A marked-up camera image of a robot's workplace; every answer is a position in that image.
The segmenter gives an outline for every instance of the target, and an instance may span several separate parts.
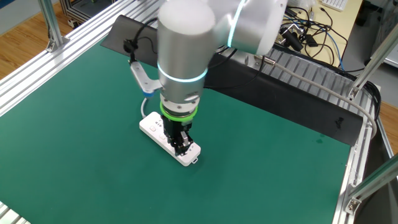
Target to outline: aluminum frame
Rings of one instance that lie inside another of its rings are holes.
[[[57,72],[65,68],[70,62],[74,61],[82,53],[104,38],[119,15],[125,15],[137,21],[146,22],[157,15],[157,11],[164,1],[165,0],[119,0],[66,35],[66,37],[70,39],[68,43],[51,54],[46,51],[39,53],[32,60],[0,80],[0,116],[7,113],[26,96],[56,75]],[[156,28],[157,23],[153,23],[151,26]],[[341,95],[348,94],[349,86],[352,85],[351,80],[343,78],[329,69],[302,58],[279,52],[278,50],[272,50],[268,56],[295,73],[320,83]],[[255,69],[260,67],[259,59],[244,52],[237,52],[233,59]],[[323,98],[344,109],[361,116],[363,115],[356,108],[349,106],[347,103],[326,94],[324,91],[308,83],[292,78],[290,75],[285,74],[277,68],[271,70],[271,65],[266,65],[262,69],[263,72],[289,85],[296,86],[297,88]],[[360,90],[355,102],[374,116],[373,101],[368,92]],[[358,141],[355,146],[351,147],[349,152],[332,224],[346,224],[353,223],[354,221],[354,216],[345,212],[343,204],[345,204],[348,199],[348,191],[346,191],[347,186],[349,186],[349,184],[357,185],[363,179],[370,137],[371,127],[368,125],[367,118],[364,117],[363,127],[360,131]]]
[[[61,35],[51,0],[38,0],[38,2],[44,17],[45,25],[49,31],[49,44],[47,45],[46,51],[52,52],[68,42],[69,39]]]
[[[379,48],[375,51],[371,61],[363,70],[363,73],[355,80],[352,85],[351,91],[348,93],[348,97],[352,100],[356,97],[358,91],[362,89],[365,83],[374,74],[377,68],[385,61],[387,56],[394,50],[394,47],[398,44],[398,24],[393,28],[387,38],[381,43]]]
[[[7,205],[3,204],[0,202],[0,223],[3,224],[8,224],[6,221],[9,221],[10,224],[25,224],[28,223],[24,218],[22,218],[20,215],[18,215],[16,212],[11,210]]]
[[[91,17],[84,12],[81,12],[79,10],[76,10],[73,8],[72,3],[70,0],[60,0],[61,3],[61,8],[63,13],[68,17],[71,18],[80,24],[86,22],[89,20]]]
[[[356,187],[351,186],[348,188],[349,202],[346,206],[346,211],[351,215],[355,215],[356,209],[364,199],[388,184],[392,179],[397,178],[397,175],[398,155],[395,155]]]

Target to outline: black cable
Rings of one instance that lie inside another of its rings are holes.
[[[334,71],[335,73],[338,73],[338,74],[342,75],[343,77],[348,78],[348,79],[350,79],[350,80],[355,81],[355,79],[356,79],[355,76],[353,76],[353,75],[351,75],[351,74],[349,74],[349,73],[346,73],[346,72],[342,71],[341,69],[336,68],[336,67],[330,65],[329,63],[322,62],[322,61],[320,61],[320,60],[311,58],[311,57],[309,57],[309,56],[307,56],[307,55],[301,54],[300,52],[296,52],[296,51],[294,51],[294,50],[291,50],[291,49],[289,49],[288,47],[285,47],[285,46],[283,46],[283,45],[281,45],[281,44],[274,43],[273,48],[276,49],[276,50],[279,50],[279,51],[282,51],[282,52],[285,52],[285,53],[294,55],[294,56],[296,56],[296,57],[300,57],[300,58],[302,58],[302,59],[309,60],[309,61],[311,61],[311,62],[315,62],[315,63],[317,63],[317,64],[319,64],[319,65],[322,65],[322,66],[324,66],[324,67],[326,67],[326,68],[328,68],[328,69]]]
[[[149,40],[149,41],[150,41],[150,46],[151,46],[151,48],[152,48],[152,52],[153,52],[154,54],[157,54],[157,52],[155,51],[154,43],[153,43],[153,41],[152,41],[149,37],[140,37],[140,38],[138,38],[137,40],[141,40],[141,39],[147,39],[147,40]]]
[[[215,67],[217,67],[217,66],[220,66],[220,65],[224,64],[224,63],[227,62],[237,51],[238,51],[237,49],[233,50],[232,53],[231,53],[225,60],[223,60],[222,62],[219,62],[219,63],[217,63],[217,64],[215,64],[215,65],[209,66],[208,69],[212,69],[212,68],[215,68]]]
[[[333,27],[333,19],[330,17],[329,13],[328,13],[324,8],[322,8],[322,7],[320,7],[320,9],[321,9],[321,11],[323,11],[324,13],[326,13],[326,15],[329,17],[330,22],[331,22],[330,26]]]
[[[153,23],[153,22],[155,22],[155,21],[157,21],[157,17],[154,17],[154,18],[152,18],[152,19],[149,19],[146,23],[144,23],[144,24],[139,28],[139,30],[137,31],[136,36],[134,37],[133,41],[138,39],[138,37],[140,36],[141,32],[145,29],[145,27],[147,27],[149,24],[151,24],[151,23]]]
[[[368,93],[370,93],[370,95],[372,96],[373,100],[374,100],[374,108],[375,108],[375,112],[374,112],[374,117],[375,119],[377,119],[380,115],[380,109],[381,109],[381,94],[379,89],[377,88],[377,86],[375,84],[373,84],[372,82],[366,82],[365,85],[363,86],[363,88],[368,91]]]
[[[123,49],[125,52],[130,54],[130,60],[129,63],[133,63],[136,61],[136,56],[134,55],[134,51],[138,49],[138,38],[141,34],[141,32],[147,27],[149,24],[155,22],[157,20],[157,17],[149,19],[146,23],[144,23],[139,30],[137,31],[136,35],[134,36],[133,39],[125,39],[123,41]]]
[[[302,19],[283,19],[283,21],[290,21],[290,22],[285,23],[284,25],[297,24],[298,22],[301,23],[302,26],[300,26],[300,28],[305,29],[305,31],[303,32],[302,35],[300,35],[299,39],[304,39],[303,37],[306,35],[306,33],[308,32],[309,29],[316,30],[316,32],[315,32],[315,34],[313,34],[313,36],[317,35],[317,34],[321,34],[323,32],[328,32],[331,29],[331,27],[329,25],[319,24],[314,21],[310,21],[310,23],[312,23],[312,24],[310,24],[309,27],[306,26],[302,22]]]
[[[328,16],[329,16],[329,18],[330,18],[330,20],[331,20],[331,25],[330,25],[330,26],[329,26],[329,25],[325,25],[325,24],[321,24],[321,23],[319,23],[319,22],[310,21],[310,20],[309,20],[308,11],[306,11],[306,10],[303,9],[303,8],[300,8],[300,7],[291,7],[291,8],[300,9],[300,10],[303,10],[303,11],[305,11],[305,12],[307,13],[307,29],[306,29],[306,30],[304,31],[304,33],[300,36],[299,39],[305,39],[304,37],[305,37],[305,35],[307,34],[308,30],[309,30],[309,29],[314,29],[314,28],[311,27],[312,24],[314,24],[314,25],[320,27],[320,28],[315,32],[315,34],[313,34],[313,36],[317,35],[318,32],[320,32],[320,31],[323,29],[320,33],[326,32],[325,37],[327,37],[327,32],[330,31],[331,26],[333,25],[333,19],[332,19],[329,15],[328,15]],[[305,24],[302,22],[303,19],[301,19],[301,18],[299,18],[299,17],[297,17],[297,16],[294,16],[294,19],[292,19],[292,20],[293,20],[293,21],[297,21],[297,22],[299,22],[299,23],[301,23],[301,24],[303,24],[303,25],[305,26]]]
[[[323,43],[321,44],[321,46],[322,46],[321,49],[319,49],[319,51],[314,56],[312,56],[312,58],[316,57],[323,50],[323,47],[325,46],[327,37],[328,37],[328,32],[326,31],[325,32],[325,38],[323,39]]]
[[[346,42],[346,46],[348,45],[348,40],[347,38],[343,37],[341,34],[337,33],[333,28],[330,28],[331,31],[333,31],[335,34],[337,34],[339,37],[343,38]]]
[[[360,68],[360,69],[357,69],[357,70],[351,70],[351,71],[345,71],[345,72],[359,72],[359,71],[362,71],[362,70],[364,70],[365,68]]]
[[[310,54],[307,52],[307,49],[306,49],[307,45],[308,45],[308,43],[305,43],[305,53],[307,53],[307,55],[310,56]],[[324,47],[329,48],[329,50],[331,52],[331,63],[330,63],[330,65],[334,65],[335,64],[335,53],[333,53],[333,49],[327,44],[318,44],[318,45],[322,45]]]
[[[217,52],[218,54],[222,54],[224,51],[228,50],[229,47],[224,48],[223,50],[220,50],[219,52]]]
[[[302,7],[292,7],[292,6],[287,6],[287,8],[289,9],[300,9],[303,10],[306,14],[307,14],[307,29],[304,31],[304,35],[307,34],[311,24],[310,24],[310,14],[308,13],[308,11],[306,9],[303,9]]]
[[[208,88],[208,89],[211,89],[211,90],[224,90],[224,89],[229,89],[229,88],[241,88],[241,87],[244,87],[244,86],[250,84],[251,82],[253,82],[261,74],[261,70],[262,70],[262,68],[264,66],[264,61],[265,61],[264,59],[265,59],[265,56],[262,56],[261,65],[260,65],[260,68],[257,71],[256,75],[245,84],[237,85],[237,86],[225,86],[225,87],[204,86],[204,88]]]

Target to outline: green mat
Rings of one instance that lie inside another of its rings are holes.
[[[89,49],[0,118],[0,201],[33,224],[331,223],[348,145],[205,90],[183,167],[142,99],[127,57]]]

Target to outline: metal bar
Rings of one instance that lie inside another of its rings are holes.
[[[369,177],[364,179],[358,186],[349,193],[349,198],[355,198],[360,201],[372,195],[384,185],[388,184],[398,175],[398,155],[389,159],[380,168],[374,171]]]
[[[49,44],[46,51],[52,52],[57,50],[61,45],[63,45],[67,40],[61,36],[60,28],[58,26],[57,17],[54,13],[54,8],[52,7],[51,0],[38,0],[40,9],[42,10],[45,25],[49,30]]]
[[[384,141],[384,145],[386,146],[388,156],[389,156],[390,158],[392,158],[392,157],[394,156],[394,153],[393,153],[393,151],[392,151],[390,142],[388,141],[387,133],[386,133],[386,131],[384,130],[384,126],[383,126],[383,123],[381,122],[380,117],[377,118],[376,123],[377,123],[377,125],[379,126],[380,133],[381,133],[381,137],[382,137],[382,139],[383,139],[383,141]]]
[[[7,212],[10,210],[10,208],[6,208],[4,211],[2,211],[2,213],[0,214],[0,220],[3,218],[3,216],[5,216],[7,214]]]
[[[374,74],[377,68],[384,62],[387,56],[391,53],[394,47],[398,44],[398,24],[390,32],[387,38],[383,41],[380,47],[373,54],[372,60],[365,67],[363,73],[355,80],[351,91],[349,92],[349,99],[354,99],[360,89]]]
[[[12,221],[11,224],[16,224],[22,217],[20,215],[17,216],[17,218],[14,219],[14,221]]]

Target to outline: white power strip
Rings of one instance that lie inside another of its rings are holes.
[[[160,117],[160,114],[152,112],[150,115],[146,116],[142,121],[140,121],[139,129],[146,133],[158,145],[162,146],[164,150],[166,150],[183,166],[188,166],[189,164],[194,164],[198,161],[200,146],[196,143],[191,145],[184,156],[175,156],[175,149],[167,142],[167,138],[164,135],[163,120]]]

